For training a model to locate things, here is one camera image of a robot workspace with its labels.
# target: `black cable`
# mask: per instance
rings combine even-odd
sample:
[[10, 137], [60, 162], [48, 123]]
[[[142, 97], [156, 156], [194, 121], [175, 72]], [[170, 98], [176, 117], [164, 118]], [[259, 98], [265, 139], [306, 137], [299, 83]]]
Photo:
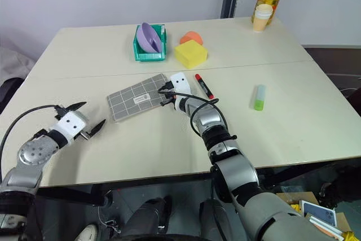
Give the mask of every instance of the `black cable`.
[[211, 179], [210, 181], [210, 199], [212, 201], [212, 210], [213, 210], [213, 217], [214, 217], [214, 221], [215, 224], [217, 226], [217, 229], [219, 231], [219, 234], [221, 235], [223, 241], [227, 241], [227, 238], [222, 230], [221, 224], [219, 223], [218, 217], [217, 217], [217, 213], [215, 212], [215, 206], [214, 206], [214, 182], [213, 179]]
[[8, 129], [6, 130], [5, 132], [5, 135], [4, 137], [2, 138], [2, 141], [1, 141], [1, 144], [0, 144], [0, 182], [2, 182], [2, 175], [1, 175], [1, 158], [2, 158], [2, 151], [4, 150], [4, 146], [5, 146], [5, 142], [6, 142], [6, 139], [7, 137], [9, 136], [10, 132], [11, 132], [11, 129], [15, 126], [15, 124], [22, 118], [24, 117], [25, 115], [33, 112], [33, 111], [36, 111], [36, 110], [39, 110], [39, 109], [43, 109], [43, 108], [49, 108], [49, 107], [53, 107], [55, 109], [57, 108], [60, 108], [60, 106], [57, 106], [55, 104], [47, 104], [45, 106], [40, 106], [40, 107], [34, 107], [32, 109], [29, 109], [27, 111], [25, 111], [24, 113], [20, 114], [12, 123], [11, 125], [8, 127]]
[[206, 100], [206, 99], [203, 99], [202, 97], [198, 97], [198, 96], [194, 96], [194, 95], [190, 95], [190, 94], [185, 94], [185, 93], [175, 93], [173, 91], [158, 91], [158, 93], [160, 93], [160, 94], [170, 94], [170, 95], [180, 95], [180, 96], [189, 97], [189, 98], [193, 98], [193, 99], [197, 99], [197, 100], [205, 102], [204, 104], [200, 105], [196, 110], [193, 111], [193, 114], [191, 115], [191, 118], [190, 118], [191, 128], [198, 136], [201, 136], [201, 135], [194, 128], [193, 118], [194, 118], [194, 115], [198, 112], [198, 110], [205, 107], [207, 104], [212, 105], [212, 107], [214, 107], [218, 111], [218, 113], [220, 114], [220, 116], [221, 116], [221, 118], [222, 118], [222, 120], [224, 122], [224, 125], [225, 125], [226, 129], [228, 130], [228, 124], [227, 124], [226, 118], [224, 117], [222, 111], [215, 105], [219, 101], [218, 98], [213, 99], [213, 100]]

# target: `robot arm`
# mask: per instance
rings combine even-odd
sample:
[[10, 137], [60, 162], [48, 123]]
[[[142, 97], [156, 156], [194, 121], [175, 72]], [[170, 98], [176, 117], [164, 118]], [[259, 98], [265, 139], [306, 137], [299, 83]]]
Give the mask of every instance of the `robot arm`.
[[69, 146], [79, 135], [90, 139], [105, 123], [100, 122], [90, 133], [83, 129], [86, 118], [77, 111], [85, 102], [68, 108], [56, 107], [58, 122], [49, 131], [42, 129], [25, 142], [17, 152], [17, 164], [0, 184], [0, 235], [20, 235], [27, 224], [27, 214], [34, 203], [44, 167], [51, 157]]
[[[161, 89], [191, 94], [183, 73], [171, 76], [171, 83]], [[298, 212], [273, 193], [264, 192], [255, 168], [230, 136], [222, 114], [211, 104], [172, 92], [174, 108], [185, 113], [196, 125], [212, 163], [218, 197], [233, 203], [251, 240], [333, 240], [321, 233]]]

